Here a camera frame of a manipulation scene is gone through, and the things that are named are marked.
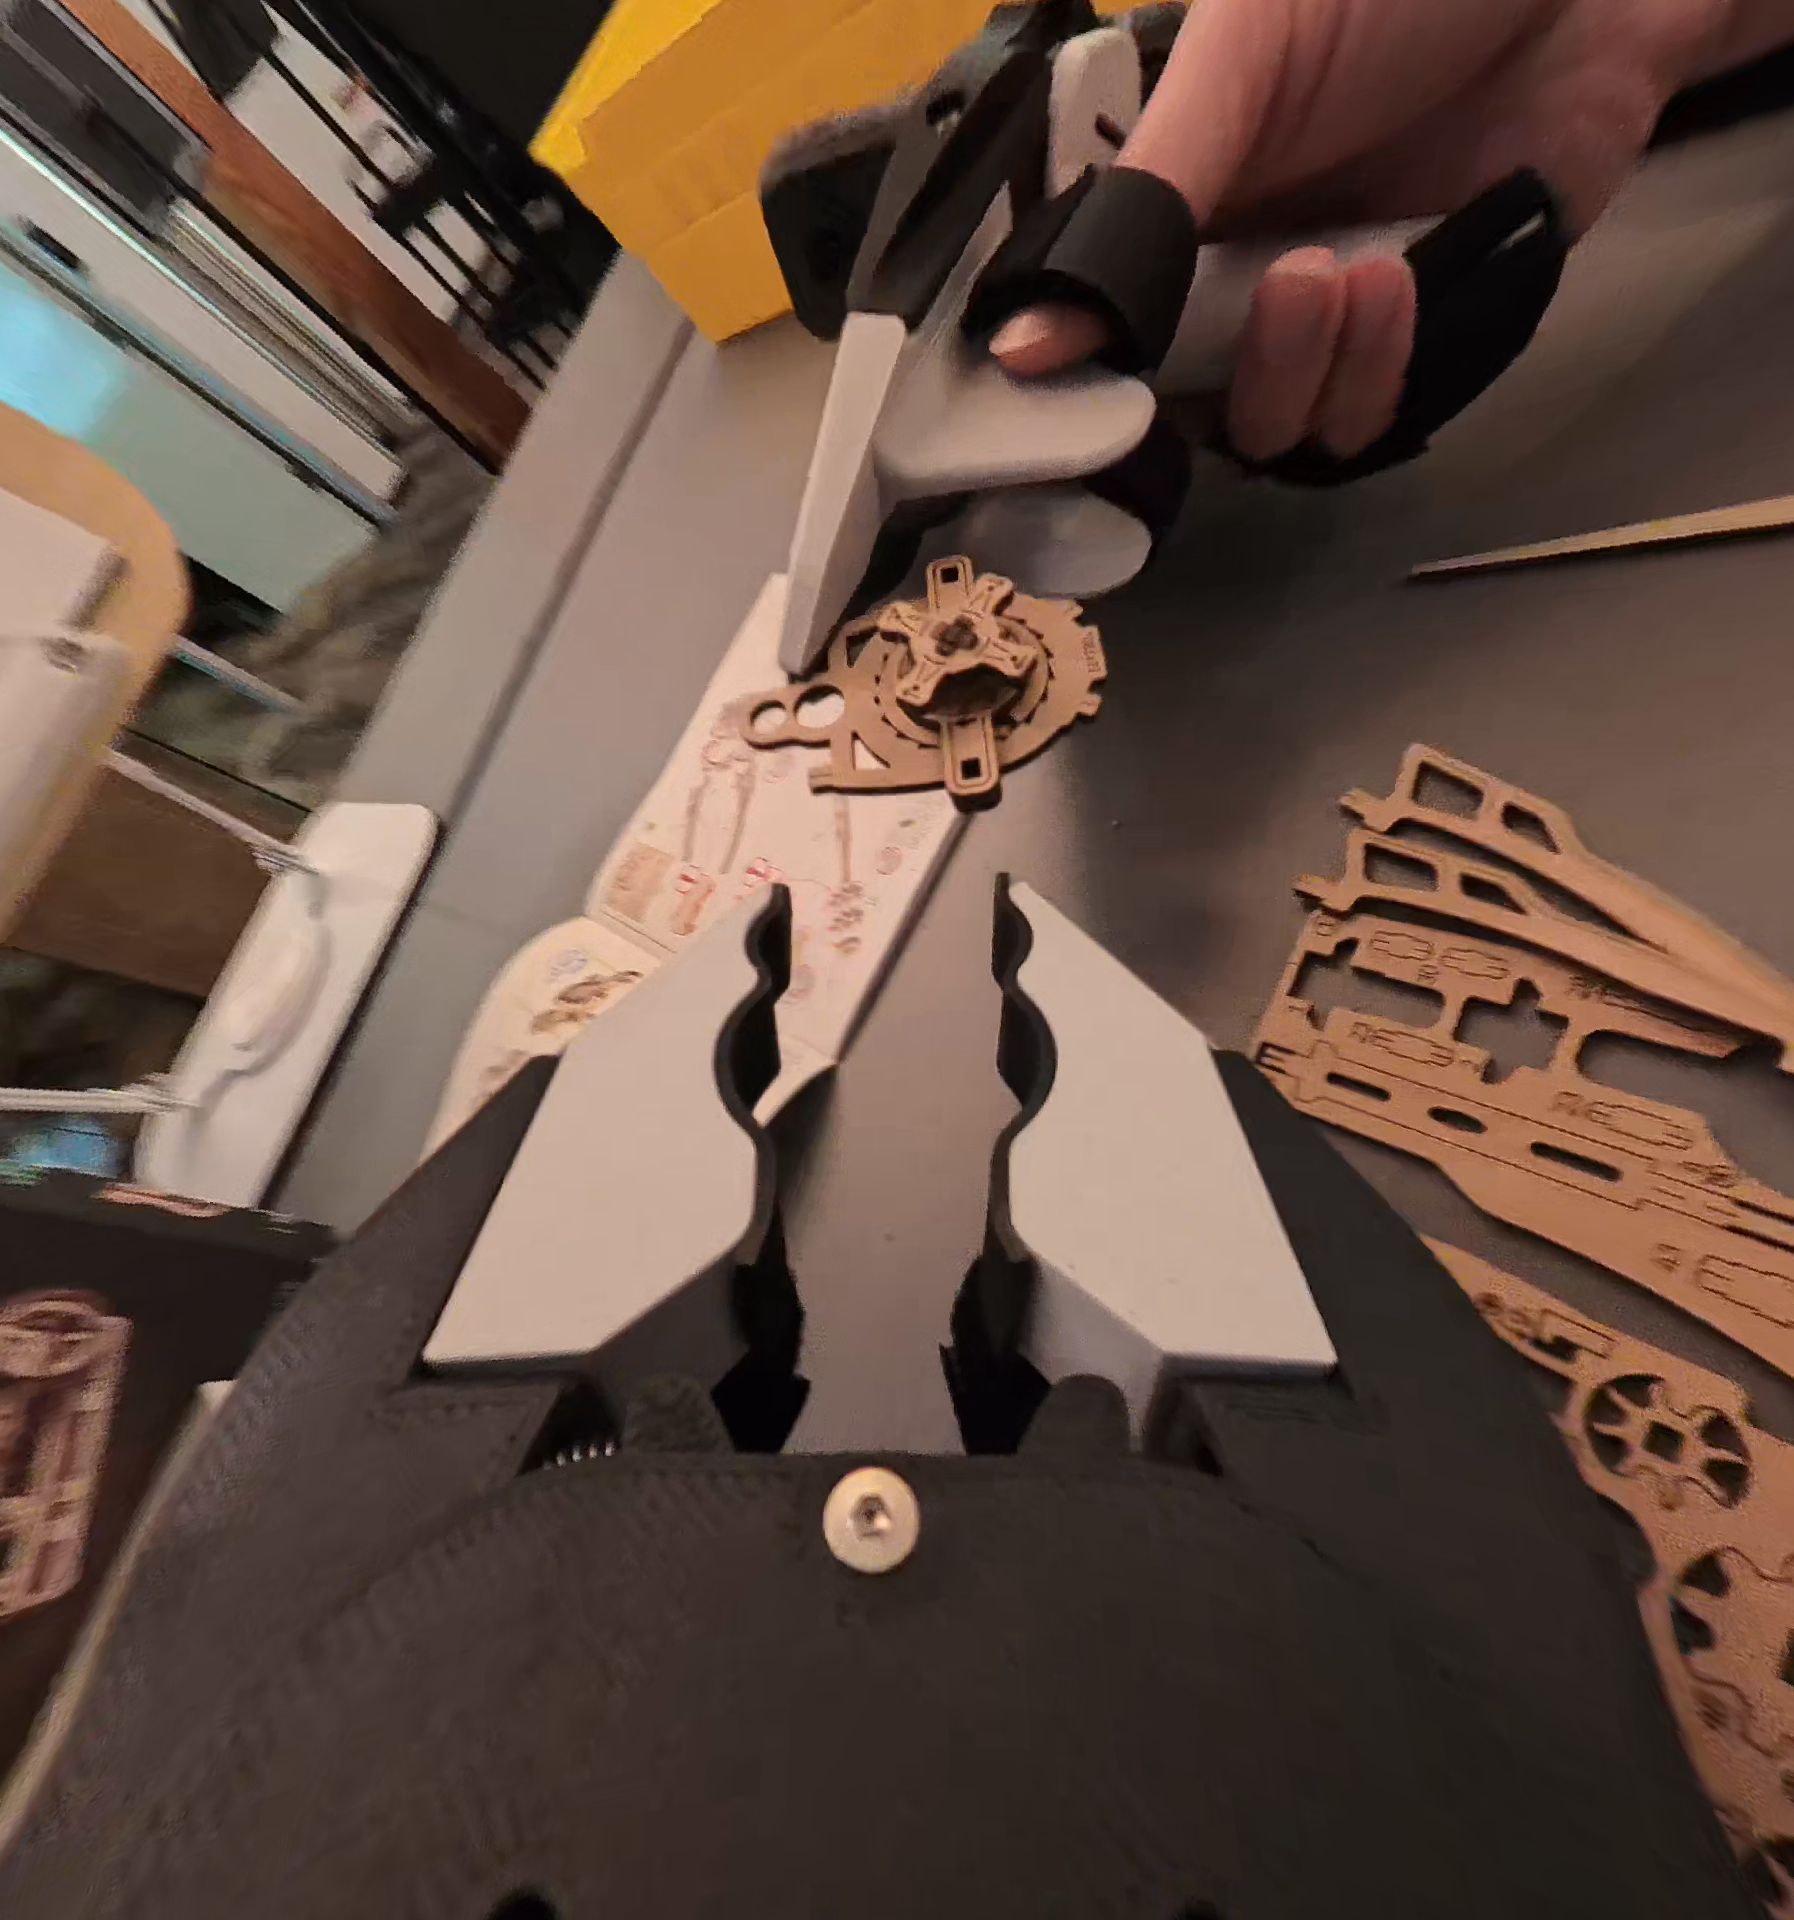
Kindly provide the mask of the white stand base with lens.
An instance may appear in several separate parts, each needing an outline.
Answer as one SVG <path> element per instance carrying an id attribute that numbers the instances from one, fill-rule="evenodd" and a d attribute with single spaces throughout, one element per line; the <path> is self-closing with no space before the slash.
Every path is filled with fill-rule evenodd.
<path id="1" fill-rule="evenodd" d="M 164 1077 L 135 1183 L 256 1207 L 278 1176 L 429 870 L 423 805 L 335 802 L 256 855 L 269 879 Z"/>

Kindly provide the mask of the wooden part sheet with gears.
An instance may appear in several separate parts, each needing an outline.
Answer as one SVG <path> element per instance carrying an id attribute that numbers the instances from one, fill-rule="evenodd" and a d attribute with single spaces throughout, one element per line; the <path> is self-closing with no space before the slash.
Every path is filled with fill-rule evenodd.
<path id="1" fill-rule="evenodd" d="M 1557 1388 L 1591 1491 L 1651 1555 L 1639 1610 L 1685 1748 L 1772 1916 L 1794 1916 L 1794 1445 L 1748 1395 L 1456 1246 L 1428 1249 Z"/>

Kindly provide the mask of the person's right hand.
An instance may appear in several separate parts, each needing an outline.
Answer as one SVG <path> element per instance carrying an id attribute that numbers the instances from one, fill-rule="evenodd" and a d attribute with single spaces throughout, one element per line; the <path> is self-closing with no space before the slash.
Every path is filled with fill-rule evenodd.
<path id="1" fill-rule="evenodd" d="M 1117 167 L 1203 236 L 1277 237 L 1452 214 L 1531 169 L 1577 239 L 1679 90 L 1792 38 L 1794 5 L 1764 3 L 1203 3 Z M 1413 332 L 1402 260 L 1286 252 L 1249 295 L 1227 438 L 1251 463 L 1364 454 Z"/>

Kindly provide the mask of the black model kit box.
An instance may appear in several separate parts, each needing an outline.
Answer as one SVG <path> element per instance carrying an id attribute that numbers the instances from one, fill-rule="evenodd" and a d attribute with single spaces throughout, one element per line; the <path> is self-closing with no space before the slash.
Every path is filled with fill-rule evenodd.
<path id="1" fill-rule="evenodd" d="M 0 1788 L 199 1388 L 331 1228 L 0 1161 Z"/>

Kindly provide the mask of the black metal chairs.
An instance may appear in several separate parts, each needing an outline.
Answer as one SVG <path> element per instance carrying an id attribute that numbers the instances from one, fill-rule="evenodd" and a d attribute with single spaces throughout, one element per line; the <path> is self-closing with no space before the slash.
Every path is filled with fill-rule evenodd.
<path id="1" fill-rule="evenodd" d="M 451 323 L 527 391 L 549 383 L 619 243 L 575 194 L 390 25 L 382 5 L 318 5 L 318 28 L 382 108 L 395 161 L 364 150 L 378 228 L 442 267 Z"/>

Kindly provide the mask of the round wooden gear model assembly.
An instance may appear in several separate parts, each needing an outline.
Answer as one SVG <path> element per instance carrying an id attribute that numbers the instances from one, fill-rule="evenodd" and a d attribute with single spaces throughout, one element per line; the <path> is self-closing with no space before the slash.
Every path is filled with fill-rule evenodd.
<path id="1" fill-rule="evenodd" d="M 1102 632 L 1071 598 L 1018 591 L 967 557 L 934 563 L 924 596 L 845 624 L 817 668 L 736 704 L 760 750 L 802 748 L 815 794 L 943 792 L 996 806 L 1008 771 L 1102 710 Z"/>

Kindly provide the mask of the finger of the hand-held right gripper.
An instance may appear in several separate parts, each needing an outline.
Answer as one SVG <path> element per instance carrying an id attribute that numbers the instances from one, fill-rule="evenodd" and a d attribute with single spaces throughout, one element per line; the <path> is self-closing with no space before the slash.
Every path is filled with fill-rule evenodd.
<path id="1" fill-rule="evenodd" d="M 909 346 L 902 319 L 853 315 L 841 332 L 787 565 L 777 664 L 807 675 L 858 591 L 884 525 L 876 433 Z"/>
<path id="2" fill-rule="evenodd" d="M 1074 482 L 1141 446 L 1154 412 L 1141 378 L 1077 368 L 1018 380 L 987 351 L 936 351 L 886 404 L 872 468 L 888 508 Z"/>

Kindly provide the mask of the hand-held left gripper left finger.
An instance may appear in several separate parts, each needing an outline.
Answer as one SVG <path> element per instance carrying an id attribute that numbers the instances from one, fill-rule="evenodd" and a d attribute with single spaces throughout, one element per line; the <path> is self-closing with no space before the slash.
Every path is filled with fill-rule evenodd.
<path id="1" fill-rule="evenodd" d="M 793 898 L 771 883 L 570 1044 L 423 1362 L 437 1373 L 727 1373 L 766 1249 Z"/>

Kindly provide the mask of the round wooden table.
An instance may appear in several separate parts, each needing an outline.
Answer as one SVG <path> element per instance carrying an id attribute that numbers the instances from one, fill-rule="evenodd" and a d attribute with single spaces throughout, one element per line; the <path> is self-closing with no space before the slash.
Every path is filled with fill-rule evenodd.
<path id="1" fill-rule="evenodd" d="M 116 571 L 90 622 L 126 658 L 116 688 L 86 720 L 64 768 L 52 773 L 42 808 L 0 877 L 3 944 L 90 808 L 118 730 L 135 718 L 172 650 L 189 613 L 189 573 L 164 515 L 116 468 L 4 401 L 0 491 L 81 526 L 114 551 Z"/>

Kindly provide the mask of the thin pointed wooden stick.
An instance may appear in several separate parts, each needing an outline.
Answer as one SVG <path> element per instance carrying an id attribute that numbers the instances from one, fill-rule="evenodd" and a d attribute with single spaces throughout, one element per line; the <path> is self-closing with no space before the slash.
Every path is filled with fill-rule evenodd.
<path id="1" fill-rule="evenodd" d="M 1409 586 L 1481 579 L 1520 565 L 1555 565 L 1651 554 L 1671 547 L 1696 547 L 1732 541 L 1767 541 L 1794 535 L 1794 492 L 1713 508 L 1685 515 L 1664 515 L 1555 541 L 1535 541 L 1465 557 L 1415 563 Z"/>

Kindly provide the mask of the yellow plastic bin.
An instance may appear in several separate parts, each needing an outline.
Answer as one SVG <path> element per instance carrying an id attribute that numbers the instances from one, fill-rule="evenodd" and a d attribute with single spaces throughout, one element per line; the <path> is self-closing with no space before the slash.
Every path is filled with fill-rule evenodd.
<path id="1" fill-rule="evenodd" d="M 789 131 L 920 83 L 981 3 L 622 3 L 575 68 L 534 158 L 642 263 L 711 343 L 790 295 L 756 179 Z"/>

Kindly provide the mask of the paper instruction booklet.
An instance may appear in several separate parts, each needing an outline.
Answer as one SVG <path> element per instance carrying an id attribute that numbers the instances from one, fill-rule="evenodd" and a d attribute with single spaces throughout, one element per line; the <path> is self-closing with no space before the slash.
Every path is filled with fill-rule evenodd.
<path id="1" fill-rule="evenodd" d="M 423 1158 L 530 1059 L 562 1051 L 702 928 L 774 883 L 793 897 L 793 962 L 774 1009 L 779 1073 L 756 1119 L 774 1122 L 843 1062 L 965 817 L 938 790 L 815 794 L 822 750 L 744 742 L 740 706 L 779 680 L 784 596 L 784 575 L 769 575 L 583 912 L 527 944 L 482 998 Z"/>

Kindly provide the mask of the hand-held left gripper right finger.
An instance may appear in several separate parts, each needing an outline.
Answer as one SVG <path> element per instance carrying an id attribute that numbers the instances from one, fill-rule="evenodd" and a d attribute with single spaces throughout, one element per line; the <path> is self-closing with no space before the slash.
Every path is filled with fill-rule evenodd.
<path id="1" fill-rule="evenodd" d="M 996 898 L 1001 1071 L 989 1223 L 1007 1345 L 1045 1382 L 1162 1414 L 1181 1381 L 1327 1381 L 1339 1356 L 1219 1051 L 1028 882 Z"/>

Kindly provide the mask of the wooden part sheet with long cutouts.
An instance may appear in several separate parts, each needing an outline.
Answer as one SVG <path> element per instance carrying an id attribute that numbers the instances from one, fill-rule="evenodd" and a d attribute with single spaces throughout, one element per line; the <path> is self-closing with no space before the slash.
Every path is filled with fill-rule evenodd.
<path id="1" fill-rule="evenodd" d="M 1307 916 L 1251 1061 L 1300 1113 L 1794 1382 L 1794 1199 L 1698 1113 L 1586 1066 L 1603 1044 L 1711 1064 L 1761 1044 L 1794 1079 L 1794 983 L 1436 747 L 1341 808 L 1344 873 L 1294 886 Z"/>

